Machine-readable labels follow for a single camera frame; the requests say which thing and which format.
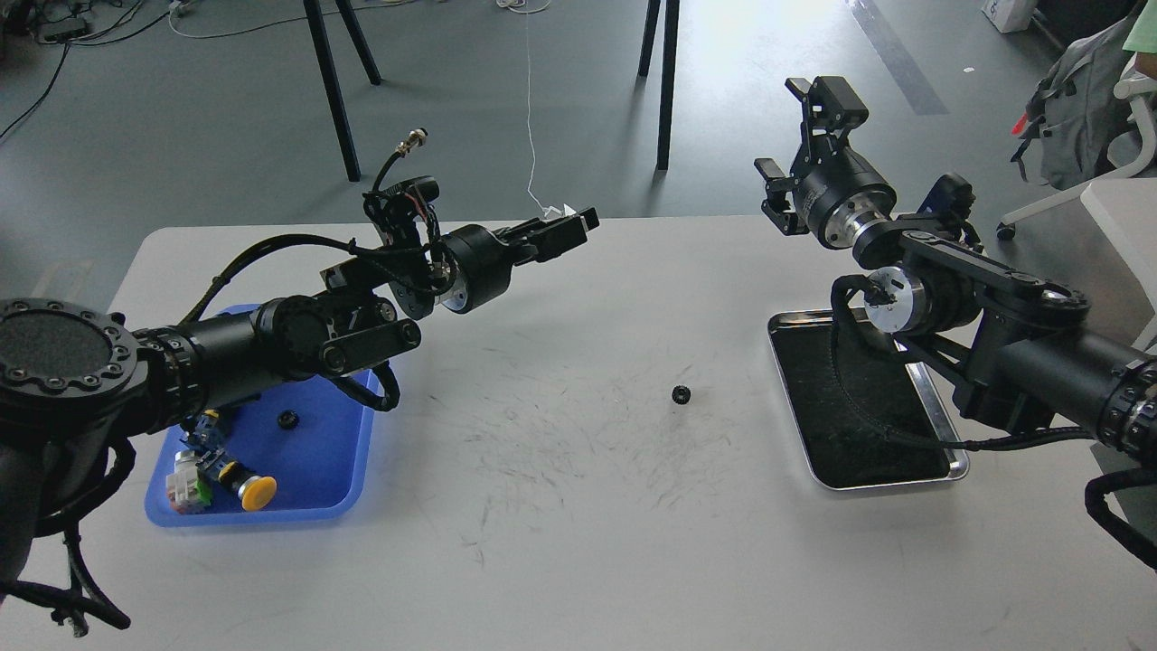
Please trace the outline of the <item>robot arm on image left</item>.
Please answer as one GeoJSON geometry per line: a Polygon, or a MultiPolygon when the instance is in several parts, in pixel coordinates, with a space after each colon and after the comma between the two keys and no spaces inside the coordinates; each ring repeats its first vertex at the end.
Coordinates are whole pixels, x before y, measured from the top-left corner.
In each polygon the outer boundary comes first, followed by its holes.
{"type": "Polygon", "coordinates": [[[314,378],[363,407],[392,410],[400,387],[391,358],[419,347],[419,321],[436,305],[471,312],[507,291],[513,268],[550,262],[599,225],[588,207],[443,234],[432,176],[384,183],[427,136],[410,131],[364,193],[379,247],[314,234],[259,241],[165,328],[128,330],[123,315],[62,299],[3,299],[3,598],[50,611],[79,637],[88,617],[131,626],[87,568],[79,524],[131,474],[137,434],[193,431],[206,410],[314,378]],[[336,249],[347,260],[322,272],[324,289],[314,296],[205,315],[249,265],[296,246],[336,249]]]}

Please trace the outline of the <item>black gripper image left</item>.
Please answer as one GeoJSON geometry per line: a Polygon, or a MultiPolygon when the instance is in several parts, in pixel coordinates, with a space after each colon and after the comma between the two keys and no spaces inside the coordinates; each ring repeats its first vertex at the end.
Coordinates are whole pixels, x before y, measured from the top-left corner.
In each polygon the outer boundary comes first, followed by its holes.
{"type": "Polygon", "coordinates": [[[481,225],[457,228],[441,241],[452,262],[455,281],[439,302],[456,315],[471,312],[507,291],[513,265],[550,262],[582,246],[589,231],[598,225],[596,207],[588,207],[559,219],[529,219],[494,234],[481,225]],[[510,247],[504,244],[513,246],[510,260],[510,247]]]}

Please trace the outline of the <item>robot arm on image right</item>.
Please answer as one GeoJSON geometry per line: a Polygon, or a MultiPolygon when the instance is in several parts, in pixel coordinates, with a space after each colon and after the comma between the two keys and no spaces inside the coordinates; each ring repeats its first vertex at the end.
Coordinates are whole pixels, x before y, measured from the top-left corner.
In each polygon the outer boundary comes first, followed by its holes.
{"type": "Polygon", "coordinates": [[[1108,506],[1113,491],[1154,486],[1154,357],[1086,330],[1090,301],[1066,284],[983,256],[975,201],[958,173],[934,182],[920,210],[894,215],[894,188],[852,148],[870,112],[845,77],[789,77],[802,109],[789,172],[756,160],[761,209],[781,234],[813,234],[862,269],[831,289],[828,354],[856,343],[889,363],[924,363],[955,387],[961,417],[1000,439],[966,450],[1020,450],[1090,439],[1128,454],[1132,469],[1091,479],[1086,515],[1154,565],[1154,540],[1108,506]]]}

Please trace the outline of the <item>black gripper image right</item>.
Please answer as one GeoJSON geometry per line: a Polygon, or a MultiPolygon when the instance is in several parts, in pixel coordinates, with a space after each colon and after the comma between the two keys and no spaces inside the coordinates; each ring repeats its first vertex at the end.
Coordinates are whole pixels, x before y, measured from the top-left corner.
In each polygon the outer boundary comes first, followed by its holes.
{"type": "Polygon", "coordinates": [[[765,183],[761,210],[784,236],[811,232],[823,247],[852,247],[860,227],[871,222],[865,214],[886,219],[898,199],[864,156],[843,149],[870,111],[845,77],[788,77],[784,87],[801,103],[801,145],[793,177],[774,160],[756,160],[765,183]]]}

